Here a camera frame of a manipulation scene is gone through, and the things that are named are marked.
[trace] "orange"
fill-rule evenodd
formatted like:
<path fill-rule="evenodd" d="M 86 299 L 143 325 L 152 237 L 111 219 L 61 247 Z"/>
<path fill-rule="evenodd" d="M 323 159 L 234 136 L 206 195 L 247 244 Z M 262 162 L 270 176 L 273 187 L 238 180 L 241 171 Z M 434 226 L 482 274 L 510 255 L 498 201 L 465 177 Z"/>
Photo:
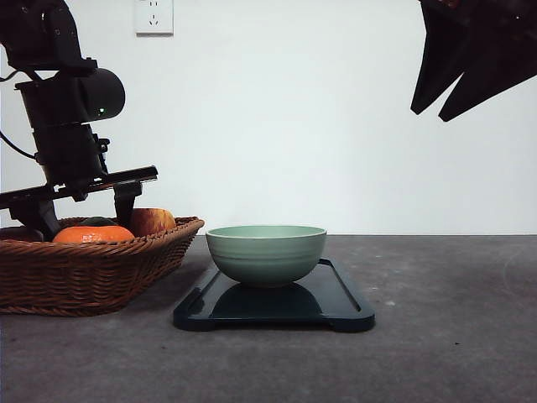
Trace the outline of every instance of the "orange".
<path fill-rule="evenodd" d="M 133 238 L 133 233 L 118 225 L 106 225 L 104 227 L 81 226 L 62 229 L 56 234 L 52 242 L 115 242 Z"/>

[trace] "wall outlet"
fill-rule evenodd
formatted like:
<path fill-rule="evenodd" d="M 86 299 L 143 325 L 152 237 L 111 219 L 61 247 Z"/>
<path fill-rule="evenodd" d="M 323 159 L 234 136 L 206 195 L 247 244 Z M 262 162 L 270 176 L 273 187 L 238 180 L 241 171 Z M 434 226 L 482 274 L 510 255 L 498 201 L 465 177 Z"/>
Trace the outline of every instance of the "wall outlet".
<path fill-rule="evenodd" d="M 136 34 L 174 33 L 174 0 L 134 0 Z"/>

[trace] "concrete surface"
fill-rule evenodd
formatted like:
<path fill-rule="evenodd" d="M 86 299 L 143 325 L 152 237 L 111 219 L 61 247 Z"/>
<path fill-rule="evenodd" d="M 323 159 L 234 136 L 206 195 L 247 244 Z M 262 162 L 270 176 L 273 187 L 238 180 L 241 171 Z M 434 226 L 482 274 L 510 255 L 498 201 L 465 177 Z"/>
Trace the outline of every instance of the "concrete surface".
<path fill-rule="evenodd" d="M 211 262 L 198 237 L 118 313 L 0 317 L 2 403 L 537 401 L 537 237 L 330 236 L 325 255 L 373 330 L 174 328 Z"/>

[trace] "wicker basket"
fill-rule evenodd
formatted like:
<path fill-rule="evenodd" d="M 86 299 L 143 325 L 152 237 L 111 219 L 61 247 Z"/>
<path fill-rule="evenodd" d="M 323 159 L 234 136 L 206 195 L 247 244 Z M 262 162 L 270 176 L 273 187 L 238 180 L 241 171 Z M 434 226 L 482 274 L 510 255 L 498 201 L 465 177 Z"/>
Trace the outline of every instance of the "wicker basket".
<path fill-rule="evenodd" d="M 175 223 L 174 229 L 116 243 L 0 241 L 0 313 L 88 317 L 120 310 L 180 266 L 204 225 L 197 217 Z"/>

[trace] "green bowl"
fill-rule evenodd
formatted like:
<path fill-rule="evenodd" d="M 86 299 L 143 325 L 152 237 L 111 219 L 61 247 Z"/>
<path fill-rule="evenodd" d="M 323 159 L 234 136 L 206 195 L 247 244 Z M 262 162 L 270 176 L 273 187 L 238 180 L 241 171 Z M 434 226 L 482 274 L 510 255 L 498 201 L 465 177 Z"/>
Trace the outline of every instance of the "green bowl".
<path fill-rule="evenodd" d="M 279 287 L 315 268 L 326 230 L 291 225 L 228 227 L 212 229 L 206 239 L 223 274 L 251 286 Z"/>

